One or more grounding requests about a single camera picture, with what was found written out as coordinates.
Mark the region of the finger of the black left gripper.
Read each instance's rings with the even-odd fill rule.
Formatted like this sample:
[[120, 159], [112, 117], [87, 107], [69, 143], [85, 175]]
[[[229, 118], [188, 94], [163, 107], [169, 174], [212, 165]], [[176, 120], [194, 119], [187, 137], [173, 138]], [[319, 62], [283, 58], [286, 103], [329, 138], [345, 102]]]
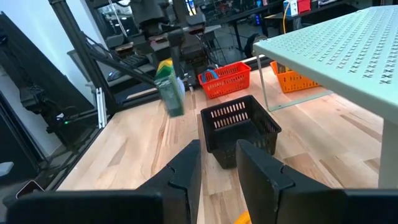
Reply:
[[177, 42], [171, 43], [171, 58], [176, 77], [183, 80], [183, 68], [180, 64], [180, 44]]

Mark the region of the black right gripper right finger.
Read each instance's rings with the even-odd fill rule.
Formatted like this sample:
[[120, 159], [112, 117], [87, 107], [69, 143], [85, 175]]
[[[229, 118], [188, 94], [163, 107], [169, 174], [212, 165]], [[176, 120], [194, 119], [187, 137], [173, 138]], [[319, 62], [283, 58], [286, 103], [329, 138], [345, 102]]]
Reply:
[[341, 192], [246, 140], [236, 142], [240, 185], [253, 223], [339, 223]]

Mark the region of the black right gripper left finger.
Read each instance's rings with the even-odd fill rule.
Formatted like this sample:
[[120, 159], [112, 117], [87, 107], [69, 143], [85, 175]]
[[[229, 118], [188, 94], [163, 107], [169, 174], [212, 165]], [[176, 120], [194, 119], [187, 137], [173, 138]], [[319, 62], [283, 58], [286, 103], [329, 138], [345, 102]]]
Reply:
[[201, 190], [200, 141], [192, 140], [137, 189], [153, 194], [143, 203], [144, 223], [196, 223]]

